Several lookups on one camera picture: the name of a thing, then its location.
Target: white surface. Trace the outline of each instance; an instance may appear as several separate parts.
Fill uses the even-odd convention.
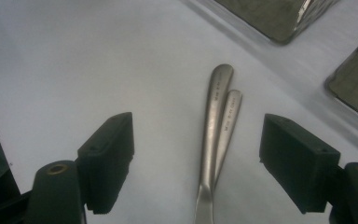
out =
[[[242,108],[215,192],[215,223],[328,223],[301,215],[258,162],[265,113],[293,119],[358,161],[358,118],[322,91],[358,46],[343,0],[286,47],[236,34],[187,1],[0,0],[0,140],[21,192],[35,172],[131,111],[135,157],[113,211],[89,223],[192,223],[209,77],[235,68]]]

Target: white table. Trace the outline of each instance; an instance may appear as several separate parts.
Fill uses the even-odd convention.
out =
[[[358,46],[342,0],[285,47],[238,32],[200,2],[0,0],[0,141],[21,192],[35,172],[131,111],[135,157],[113,211],[89,223],[192,223],[208,81],[235,68],[242,108],[215,192],[215,223],[328,223],[301,215],[259,163],[265,113],[292,119],[358,161],[358,117],[323,91]]]

